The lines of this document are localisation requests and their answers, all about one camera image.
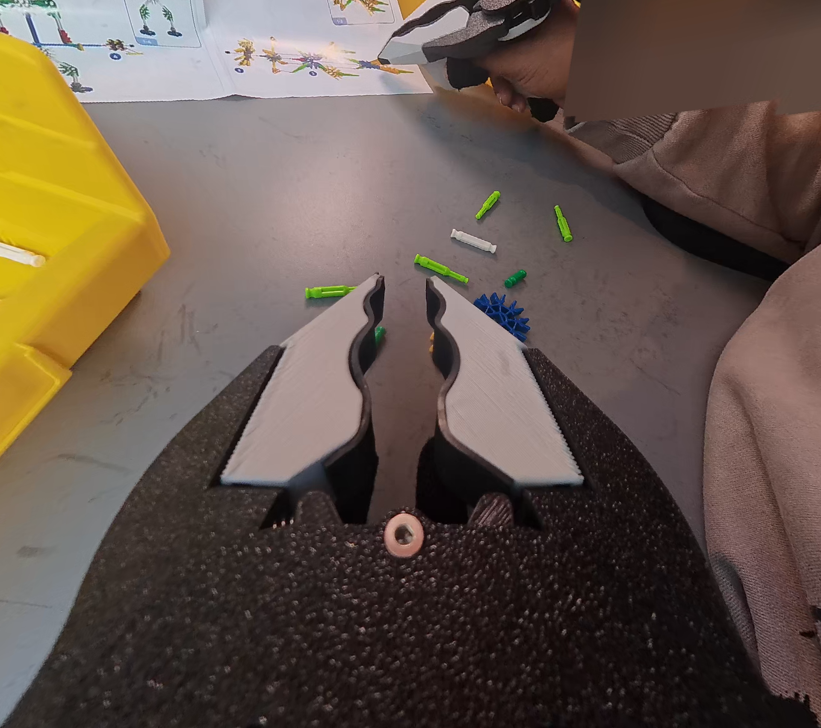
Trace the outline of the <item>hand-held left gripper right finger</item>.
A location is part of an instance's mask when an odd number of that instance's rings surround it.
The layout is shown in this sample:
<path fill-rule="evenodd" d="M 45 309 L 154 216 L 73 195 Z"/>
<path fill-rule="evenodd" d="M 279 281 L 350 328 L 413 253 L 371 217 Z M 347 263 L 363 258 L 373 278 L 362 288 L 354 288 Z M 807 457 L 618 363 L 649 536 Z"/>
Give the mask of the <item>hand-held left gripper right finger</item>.
<path fill-rule="evenodd" d="M 523 342 L 444 281 L 426 280 L 439 461 L 455 490 L 580 486 L 584 477 L 526 357 Z"/>

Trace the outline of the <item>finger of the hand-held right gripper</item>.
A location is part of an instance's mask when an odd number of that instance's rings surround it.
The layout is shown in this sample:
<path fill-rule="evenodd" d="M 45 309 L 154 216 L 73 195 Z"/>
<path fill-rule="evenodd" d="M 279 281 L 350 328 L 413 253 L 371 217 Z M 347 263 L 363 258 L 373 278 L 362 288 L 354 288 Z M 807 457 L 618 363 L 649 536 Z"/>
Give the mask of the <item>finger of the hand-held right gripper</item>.
<path fill-rule="evenodd" d="M 461 42 L 470 12 L 466 8 L 433 8 L 411 15 L 379 52 L 381 65 L 423 65 L 444 58 Z"/>
<path fill-rule="evenodd" d="M 481 0 L 426 0 L 392 35 L 392 42 L 485 42 Z"/>

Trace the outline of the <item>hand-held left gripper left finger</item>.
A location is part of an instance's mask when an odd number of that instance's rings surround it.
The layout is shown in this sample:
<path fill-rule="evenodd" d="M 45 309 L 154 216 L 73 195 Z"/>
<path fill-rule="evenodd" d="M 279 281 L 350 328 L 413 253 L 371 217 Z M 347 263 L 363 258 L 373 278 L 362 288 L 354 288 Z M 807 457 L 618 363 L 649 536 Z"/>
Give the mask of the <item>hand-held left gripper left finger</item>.
<path fill-rule="evenodd" d="M 326 467 L 363 422 L 363 376 L 351 370 L 354 342 L 374 319 L 374 274 L 284 342 L 282 354 L 220 475 L 224 486 L 332 491 Z"/>

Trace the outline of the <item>blue snowflake connector piece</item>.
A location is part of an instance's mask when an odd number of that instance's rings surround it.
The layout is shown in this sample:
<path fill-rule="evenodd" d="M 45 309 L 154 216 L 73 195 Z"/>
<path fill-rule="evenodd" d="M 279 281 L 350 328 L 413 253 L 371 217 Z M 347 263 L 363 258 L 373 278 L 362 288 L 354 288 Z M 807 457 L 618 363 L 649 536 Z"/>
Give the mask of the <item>blue snowflake connector piece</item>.
<path fill-rule="evenodd" d="M 491 318 L 501 328 L 512 334 L 519 342 L 526 342 L 530 331 L 528 317 L 523 317 L 523 308 L 519 308 L 517 301 L 507 302 L 505 294 L 487 295 L 483 293 L 475 301 L 476 306 L 487 317 Z"/>

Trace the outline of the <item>person's right forearm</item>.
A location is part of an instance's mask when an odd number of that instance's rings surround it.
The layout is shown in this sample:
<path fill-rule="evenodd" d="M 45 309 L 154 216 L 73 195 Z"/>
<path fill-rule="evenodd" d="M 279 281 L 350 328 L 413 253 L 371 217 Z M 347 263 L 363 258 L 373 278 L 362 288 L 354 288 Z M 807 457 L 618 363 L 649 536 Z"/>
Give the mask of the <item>person's right forearm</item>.
<path fill-rule="evenodd" d="M 677 114 L 567 120 L 617 177 L 670 210 L 792 263 L 820 243 L 820 113 L 774 101 Z"/>

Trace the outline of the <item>person's right hand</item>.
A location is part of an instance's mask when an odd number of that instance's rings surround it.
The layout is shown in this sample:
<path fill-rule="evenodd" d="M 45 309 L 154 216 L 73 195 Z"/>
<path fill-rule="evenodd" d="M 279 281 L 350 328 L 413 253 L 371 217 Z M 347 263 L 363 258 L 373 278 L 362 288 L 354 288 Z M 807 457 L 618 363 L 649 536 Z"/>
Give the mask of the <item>person's right hand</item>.
<path fill-rule="evenodd" d="M 573 0 L 561 0 L 539 26 L 478 60 L 505 107 L 525 111 L 529 98 L 563 107 L 579 11 Z"/>

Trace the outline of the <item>printed instruction sheet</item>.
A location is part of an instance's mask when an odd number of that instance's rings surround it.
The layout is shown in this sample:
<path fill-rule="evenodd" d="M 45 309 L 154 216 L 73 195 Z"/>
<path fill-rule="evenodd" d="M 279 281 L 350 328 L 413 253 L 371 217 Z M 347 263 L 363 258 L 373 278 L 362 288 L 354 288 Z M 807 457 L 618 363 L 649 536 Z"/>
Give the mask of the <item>printed instruction sheet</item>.
<path fill-rule="evenodd" d="M 85 103 L 429 93 L 377 55 L 397 0 L 2 0 Z"/>

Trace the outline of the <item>white plastic rod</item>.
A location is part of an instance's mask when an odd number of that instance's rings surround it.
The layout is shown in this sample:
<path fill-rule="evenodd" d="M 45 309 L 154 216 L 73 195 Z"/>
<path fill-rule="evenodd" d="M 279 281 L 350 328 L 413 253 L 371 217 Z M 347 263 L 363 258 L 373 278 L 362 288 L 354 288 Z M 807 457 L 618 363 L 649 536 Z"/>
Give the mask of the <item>white plastic rod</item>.
<path fill-rule="evenodd" d="M 482 252 L 494 254 L 498 248 L 496 244 L 491 243 L 490 241 L 457 229 L 452 229 L 450 237 L 452 240 L 456 240 L 459 243 L 463 243 Z"/>

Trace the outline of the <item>person's beige hoodie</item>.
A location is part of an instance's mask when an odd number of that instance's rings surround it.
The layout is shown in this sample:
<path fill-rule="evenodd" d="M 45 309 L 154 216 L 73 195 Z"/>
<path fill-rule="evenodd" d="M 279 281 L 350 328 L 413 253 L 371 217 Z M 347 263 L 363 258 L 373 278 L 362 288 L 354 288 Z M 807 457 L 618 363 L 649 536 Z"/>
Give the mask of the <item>person's beige hoodie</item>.
<path fill-rule="evenodd" d="M 767 686 L 820 708 L 820 249 L 724 348 L 710 386 L 709 561 Z"/>

